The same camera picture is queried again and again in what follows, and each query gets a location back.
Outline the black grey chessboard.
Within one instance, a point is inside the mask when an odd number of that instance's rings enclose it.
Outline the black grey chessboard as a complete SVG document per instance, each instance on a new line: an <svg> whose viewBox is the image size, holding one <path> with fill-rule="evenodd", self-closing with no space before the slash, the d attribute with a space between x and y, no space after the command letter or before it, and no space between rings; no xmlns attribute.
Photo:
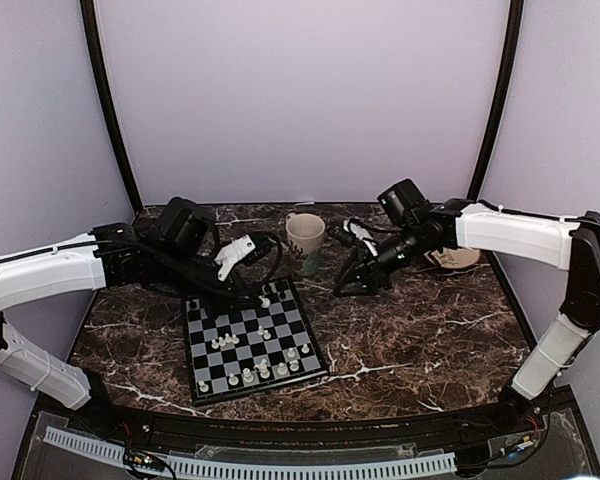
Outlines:
<svg viewBox="0 0 600 480"><path fill-rule="evenodd" d="M207 315L203 300L194 298L182 304L185 353L188 360L191 397L196 407L233 400L247 395L285 387L325 376L328 365L312 330L304 305L291 277L280 277L263 288L269 301L266 308L246 309L220 315ZM303 354L307 343L310 352ZM263 380L256 365L266 359L271 376ZM297 360L299 370L289 364ZM277 368L285 364L286 375ZM245 385L242 371L250 368L255 376ZM239 384L228 383L230 375ZM198 382L209 390L202 393Z"/></svg>

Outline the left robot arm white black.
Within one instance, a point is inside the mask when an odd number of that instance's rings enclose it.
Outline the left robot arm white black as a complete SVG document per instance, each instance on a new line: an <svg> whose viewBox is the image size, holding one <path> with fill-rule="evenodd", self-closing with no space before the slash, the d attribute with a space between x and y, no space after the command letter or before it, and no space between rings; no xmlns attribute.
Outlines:
<svg viewBox="0 0 600 480"><path fill-rule="evenodd" d="M233 268L256 251L244 235L213 256L198 254L194 242L178 245L157 231L129 224L97 227L88 233L21 253L0 256L0 372L73 411L100 436L121 427L100 377L74 367L20 334L6 310L63 294L126 285L198 294L230 305L257 299L253 288L231 279Z"/></svg>

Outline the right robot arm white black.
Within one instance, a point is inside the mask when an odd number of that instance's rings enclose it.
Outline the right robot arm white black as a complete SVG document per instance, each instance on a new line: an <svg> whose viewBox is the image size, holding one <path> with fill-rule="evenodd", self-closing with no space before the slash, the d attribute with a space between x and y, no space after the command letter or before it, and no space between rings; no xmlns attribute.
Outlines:
<svg viewBox="0 0 600 480"><path fill-rule="evenodd" d="M512 395L490 413L497 432L514 432L529 416L526 401L538 397L600 330L600 213L551 215L451 199L420 202L392 221L382 242L355 220L330 229L351 250L335 295L376 295L390 288L394 272L434 251L481 251L503 261L536 342L509 382Z"/></svg>

